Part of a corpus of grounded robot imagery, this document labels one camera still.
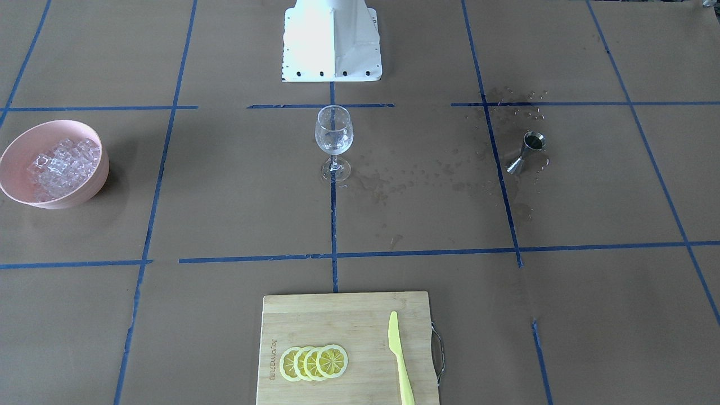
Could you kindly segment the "steel cocktail jigger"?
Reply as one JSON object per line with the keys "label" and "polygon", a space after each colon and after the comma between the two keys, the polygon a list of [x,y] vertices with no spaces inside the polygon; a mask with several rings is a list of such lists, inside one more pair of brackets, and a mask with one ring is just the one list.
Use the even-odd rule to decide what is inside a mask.
{"label": "steel cocktail jigger", "polygon": [[524,164],[531,154],[540,152],[547,146],[547,137],[540,132],[527,131],[523,138],[520,152],[506,166],[506,173],[519,174],[524,168]]}

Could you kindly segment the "clear wine glass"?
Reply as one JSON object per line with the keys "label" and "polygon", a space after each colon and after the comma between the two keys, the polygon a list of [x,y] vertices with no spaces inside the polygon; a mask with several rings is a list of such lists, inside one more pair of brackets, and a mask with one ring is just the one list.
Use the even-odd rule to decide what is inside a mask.
{"label": "clear wine glass", "polygon": [[347,159],[341,157],[353,143],[353,123],[349,110],[340,105],[327,105],[317,113],[314,122],[314,140],[326,154],[322,164],[322,177],[335,183],[347,181],[352,172]]}

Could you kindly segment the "pile of clear ice cubes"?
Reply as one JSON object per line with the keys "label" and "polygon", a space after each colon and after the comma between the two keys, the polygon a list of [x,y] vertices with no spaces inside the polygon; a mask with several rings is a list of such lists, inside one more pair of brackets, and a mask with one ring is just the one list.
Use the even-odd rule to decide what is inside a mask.
{"label": "pile of clear ice cubes", "polygon": [[96,171],[101,148],[92,140],[61,140],[34,157],[28,179],[36,202],[56,200],[74,192]]}

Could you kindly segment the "bamboo cutting board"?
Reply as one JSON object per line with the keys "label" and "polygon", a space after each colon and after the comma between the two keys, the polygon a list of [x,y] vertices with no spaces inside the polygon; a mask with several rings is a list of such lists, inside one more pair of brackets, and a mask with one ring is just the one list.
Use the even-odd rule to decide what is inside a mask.
{"label": "bamboo cutting board", "polygon": [[[398,366],[388,346],[395,311],[404,364],[417,404],[438,404],[429,294],[424,291],[267,295],[260,326],[257,404],[399,404]],[[337,379],[286,380],[290,348],[337,344],[349,367]]]}

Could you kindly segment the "yellow plastic knife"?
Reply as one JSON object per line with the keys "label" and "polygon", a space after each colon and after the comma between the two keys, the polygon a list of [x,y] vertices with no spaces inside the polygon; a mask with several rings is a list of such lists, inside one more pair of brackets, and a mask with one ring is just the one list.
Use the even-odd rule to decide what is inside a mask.
{"label": "yellow plastic knife", "polygon": [[396,311],[389,313],[388,348],[396,358],[400,402],[401,404],[416,404],[412,392],[411,379],[407,373],[406,362],[404,361],[403,346],[401,336],[399,336],[398,313]]}

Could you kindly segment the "lemon slice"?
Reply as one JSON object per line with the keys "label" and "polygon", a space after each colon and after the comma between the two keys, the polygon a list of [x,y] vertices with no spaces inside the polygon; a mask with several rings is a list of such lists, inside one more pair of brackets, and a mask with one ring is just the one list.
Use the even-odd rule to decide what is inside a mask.
{"label": "lemon slice", "polygon": [[295,357],[299,351],[301,351],[299,346],[291,346],[281,355],[280,374],[283,379],[290,382],[301,380],[298,371],[295,371]]}
{"label": "lemon slice", "polygon": [[313,346],[304,346],[303,348],[300,348],[293,359],[293,368],[299,380],[313,380],[309,377],[308,372],[304,367],[304,359],[306,359],[308,352],[312,349],[314,349]]}
{"label": "lemon slice", "polygon": [[316,370],[326,379],[337,379],[349,365],[347,351],[339,344],[328,344],[319,350]]}
{"label": "lemon slice", "polygon": [[307,351],[303,359],[304,374],[311,380],[326,380],[317,367],[317,358],[321,354],[322,348],[311,348]]}

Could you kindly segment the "pink bowl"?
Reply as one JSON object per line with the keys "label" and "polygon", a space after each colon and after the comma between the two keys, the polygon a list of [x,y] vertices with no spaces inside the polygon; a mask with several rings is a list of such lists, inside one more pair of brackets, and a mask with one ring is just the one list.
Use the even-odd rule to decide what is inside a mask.
{"label": "pink bowl", "polygon": [[[98,168],[78,189],[64,197],[36,202],[33,186],[28,179],[28,165],[36,155],[51,149],[69,138],[75,141],[92,140],[101,148]],[[89,200],[100,191],[110,170],[110,159],[100,137],[90,126],[74,120],[54,120],[37,125],[18,136],[2,155],[2,191],[11,199],[25,205],[44,209],[64,209]]]}

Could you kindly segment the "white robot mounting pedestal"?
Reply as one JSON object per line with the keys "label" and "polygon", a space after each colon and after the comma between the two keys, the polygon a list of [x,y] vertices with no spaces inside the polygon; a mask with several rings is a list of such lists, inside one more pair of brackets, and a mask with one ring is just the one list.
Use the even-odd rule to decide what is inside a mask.
{"label": "white robot mounting pedestal", "polygon": [[383,77],[377,13],[365,1],[297,1],[283,18],[283,82]]}

